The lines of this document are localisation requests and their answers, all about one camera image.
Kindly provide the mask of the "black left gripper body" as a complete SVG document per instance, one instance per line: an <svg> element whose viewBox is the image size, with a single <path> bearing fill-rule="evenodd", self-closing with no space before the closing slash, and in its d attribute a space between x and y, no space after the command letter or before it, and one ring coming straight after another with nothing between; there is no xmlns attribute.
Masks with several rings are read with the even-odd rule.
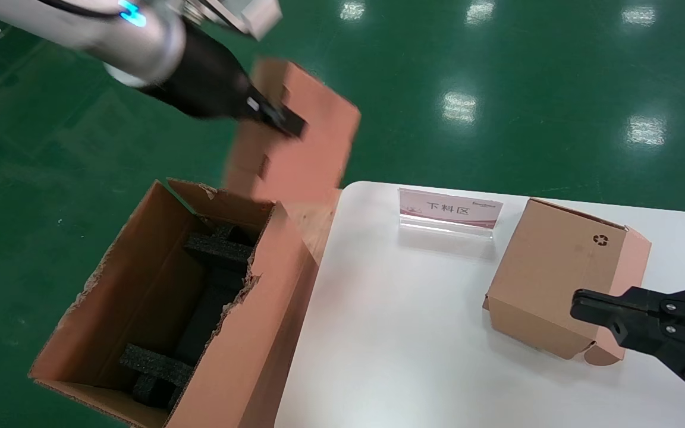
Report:
<svg viewBox="0 0 685 428"><path fill-rule="evenodd" d="M184 29L178 66L166 80L141 87L142 94L199 119L272 120L274 109L231 51L194 24Z"/></svg>

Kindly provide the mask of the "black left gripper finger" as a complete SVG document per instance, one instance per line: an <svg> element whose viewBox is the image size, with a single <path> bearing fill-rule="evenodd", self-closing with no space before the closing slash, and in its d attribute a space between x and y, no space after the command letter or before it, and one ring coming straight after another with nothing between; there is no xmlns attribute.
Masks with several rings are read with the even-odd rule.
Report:
<svg viewBox="0 0 685 428"><path fill-rule="evenodd" d="M253 100L256 101L256 116L261 124L268 125L288 137L302 137L307 122L299 115L284 105L275 106L268 100L259 98Z"/></svg>

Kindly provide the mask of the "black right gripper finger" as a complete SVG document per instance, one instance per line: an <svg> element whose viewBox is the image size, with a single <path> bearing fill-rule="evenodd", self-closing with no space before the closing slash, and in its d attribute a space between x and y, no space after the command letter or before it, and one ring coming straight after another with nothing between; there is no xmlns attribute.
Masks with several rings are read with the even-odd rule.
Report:
<svg viewBox="0 0 685 428"><path fill-rule="evenodd" d="M578 289L570 314L607 328L620 347L657 358L685 381L685 290L666 294L631 287L612 296Z"/></svg>

